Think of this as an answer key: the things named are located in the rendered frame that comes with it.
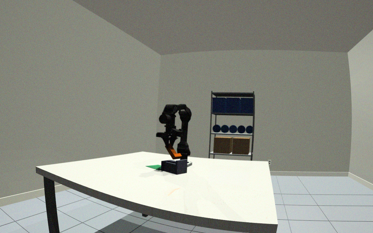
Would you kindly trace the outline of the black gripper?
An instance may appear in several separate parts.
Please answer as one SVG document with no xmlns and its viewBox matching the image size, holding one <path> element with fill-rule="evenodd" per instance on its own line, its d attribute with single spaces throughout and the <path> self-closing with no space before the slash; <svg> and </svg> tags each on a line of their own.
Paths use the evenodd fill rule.
<svg viewBox="0 0 373 233">
<path fill-rule="evenodd" d="M 164 140 L 164 143 L 165 143 L 167 148 L 169 147 L 169 141 L 170 141 L 170 144 L 173 147 L 173 144 L 174 144 L 175 140 L 178 139 L 177 136 L 174 136 L 173 134 L 169 134 L 170 128 L 176 128 L 175 124 L 166 124 L 165 125 L 166 132 L 164 132 L 164 133 L 163 132 L 157 132 L 157 134 L 156 134 L 156 137 L 161 137 Z"/>
</svg>

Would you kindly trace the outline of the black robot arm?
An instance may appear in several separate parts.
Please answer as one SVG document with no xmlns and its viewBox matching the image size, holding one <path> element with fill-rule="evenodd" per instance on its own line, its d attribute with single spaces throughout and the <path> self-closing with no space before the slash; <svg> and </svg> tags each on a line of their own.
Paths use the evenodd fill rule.
<svg viewBox="0 0 373 233">
<path fill-rule="evenodd" d="M 181 111 L 182 110 L 182 111 Z M 170 128 L 169 134 L 174 136 L 181 136 L 180 142 L 177 144 L 177 153 L 180 153 L 182 157 L 180 160 L 187 159 L 190 155 L 190 150 L 187 143 L 187 131 L 188 131 L 188 122 L 191 119 L 192 113 L 190 109 L 185 104 L 171 104 L 164 107 L 162 115 L 159 117 L 159 121 L 162 124 L 175 124 L 175 113 L 179 111 L 180 119 L 182 121 L 182 129 Z"/>
</svg>

